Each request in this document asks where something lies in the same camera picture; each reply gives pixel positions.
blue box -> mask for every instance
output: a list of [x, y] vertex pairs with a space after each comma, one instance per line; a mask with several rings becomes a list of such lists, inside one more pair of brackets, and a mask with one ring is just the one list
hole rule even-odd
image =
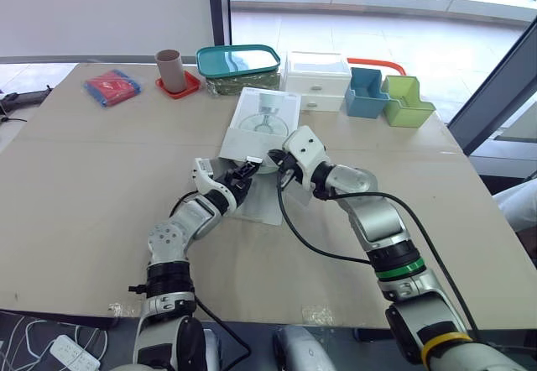
[[388, 94], [380, 91], [381, 71], [352, 67], [351, 74], [351, 84], [345, 93], [347, 115], [377, 118], [389, 101]]

tabletop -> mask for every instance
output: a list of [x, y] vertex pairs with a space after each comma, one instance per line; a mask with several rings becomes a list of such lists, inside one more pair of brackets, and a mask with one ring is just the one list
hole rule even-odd
[[[0, 308], [136, 316], [141, 297], [127, 288], [145, 281], [148, 231], [194, 188], [192, 160], [218, 154], [237, 97], [171, 100], [154, 65], [114, 65], [144, 91], [104, 109], [81, 84], [110, 67], [78, 65], [0, 154]], [[333, 162], [372, 171], [381, 191], [414, 208], [480, 327], [537, 327], [537, 272], [438, 117], [420, 129], [344, 112], [303, 112], [300, 122]], [[286, 204], [311, 243], [365, 258], [335, 202]], [[286, 225], [225, 218], [189, 258], [196, 293], [224, 320], [388, 326], [371, 268], [312, 253]]]

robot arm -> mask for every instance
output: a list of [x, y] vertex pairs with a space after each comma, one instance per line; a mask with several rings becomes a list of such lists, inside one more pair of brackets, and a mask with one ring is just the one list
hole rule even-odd
[[214, 180], [210, 161], [195, 159], [192, 178], [199, 193], [149, 232], [147, 281], [129, 287], [146, 295], [134, 343], [134, 364], [169, 371], [217, 369], [217, 361], [210, 361], [217, 358], [216, 344], [210, 344], [215, 336], [192, 316], [196, 297], [186, 252], [222, 216], [242, 204], [259, 164], [260, 160], [251, 158]]
[[[303, 126], [271, 150], [279, 170], [295, 178], [314, 196], [377, 191], [377, 180], [366, 170], [333, 165], [322, 142]], [[495, 349], [473, 342], [432, 269], [427, 269], [397, 210], [377, 196], [337, 200], [367, 253], [384, 298], [388, 324], [401, 353], [411, 363], [434, 371], [466, 369], [523, 370]]]

white box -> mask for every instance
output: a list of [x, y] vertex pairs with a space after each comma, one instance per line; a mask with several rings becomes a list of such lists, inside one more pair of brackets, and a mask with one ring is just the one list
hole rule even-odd
[[287, 54], [282, 88], [302, 95], [300, 109], [339, 111], [350, 81], [351, 69], [342, 54]]
[[240, 162], [248, 156], [259, 157], [265, 167], [260, 172], [276, 170], [267, 153], [282, 148], [285, 139], [298, 128], [299, 115], [299, 94], [244, 87], [219, 157]]

power strip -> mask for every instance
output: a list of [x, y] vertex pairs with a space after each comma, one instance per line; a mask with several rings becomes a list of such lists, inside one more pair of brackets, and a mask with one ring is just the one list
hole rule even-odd
[[97, 371], [101, 366], [99, 360], [66, 335], [59, 335], [56, 338], [50, 348], [50, 354], [70, 371]]

